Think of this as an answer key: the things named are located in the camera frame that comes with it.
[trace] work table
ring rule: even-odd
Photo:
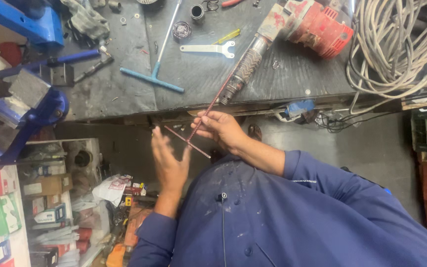
[[[200,1],[182,1],[174,21],[186,21],[191,25],[192,39],[187,45],[210,45],[237,28],[241,30],[241,34],[233,39],[235,47],[230,48],[235,54],[234,59],[217,53],[184,53],[179,49],[181,45],[173,38],[168,38],[158,79],[184,88],[183,94],[153,86],[120,71],[120,67],[125,67],[151,75],[151,68],[158,56],[154,42],[157,42],[160,51],[176,1],[167,0],[163,7],[152,10],[133,0],[120,2],[123,6],[120,14],[113,13],[108,7],[98,9],[110,23],[112,40],[106,47],[115,61],[79,82],[74,88],[63,89],[70,100],[71,109],[66,118],[68,121],[207,106],[250,44],[276,0],[261,0],[258,8],[247,0],[237,6],[220,7],[217,11],[206,12],[201,26],[192,23],[189,15],[191,6]],[[139,19],[135,18],[135,14],[140,15]],[[350,21],[342,13],[339,21],[340,16],[343,20]],[[126,26],[122,26],[120,22],[122,17],[126,18]],[[142,52],[142,49],[149,52],[149,55]],[[71,38],[67,38],[59,55],[80,51],[80,47]],[[348,84],[344,71],[348,53],[349,46],[346,46],[337,57],[324,60],[302,44],[277,39],[264,55],[248,85],[234,96],[231,103],[286,102],[353,94],[355,90]],[[75,76],[98,60],[73,64]],[[277,69],[272,67],[275,60],[280,64]]]

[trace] hand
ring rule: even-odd
[[[191,146],[187,145],[182,155],[182,161],[177,161],[172,154],[174,149],[169,144],[169,137],[161,134],[159,126],[153,130],[151,146],[156,166],[156,175],[161,183],[161,194],[182,194],[189,173]]]
[[[239,156],[239,147],[250,138],[240,128],[235,118],[232,115],[218,111],[211,111],[207,116],[204,116],[204,114],[205,111],[197,113],[197,118],[190,125],[195,128],[197,124],[202,122],[196,134],[213,139],[223,149]]]

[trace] gray floor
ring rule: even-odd
[[[329,133],[315,124],[282,123],[264,116],[247,118],[243,129],[250,123],[260,126],[266,144],[284,150],[308,151],[321,161],[337,167],[347,166],[352,172],[389,188],[410,215],[422,222],[422,197],[415,174],[410,130],[401,113],[373,119],[340,133]],[[134,176],[147,183],[150,190],[158,188],[150,150],[151,132],[147,128],[64,123],[56,127],[56,136],[58,139],[97,137],[100,151],[116,172]],[[171,139],[180,156],[183,142],[172,135]],[[200,137],[193,143],[206,151],[215,145]],[[207,158],[193,152],[189,181],[209,165]]]

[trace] pliers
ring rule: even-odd
[[[225,1],[222,3],[222,7],[223,8],[230,7],[230,6],[233,6],[233,5],[240,3],[241,1],[243,1],[243,0],[228,0],[228,1]]]

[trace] spanner wrench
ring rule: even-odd
[[[227,58],[234,58],[235,54],[228,51],[228,48],[235,46],[235,42],[229,41],[224,45],[181,45],[182,52],[213,52],[224,54]]]

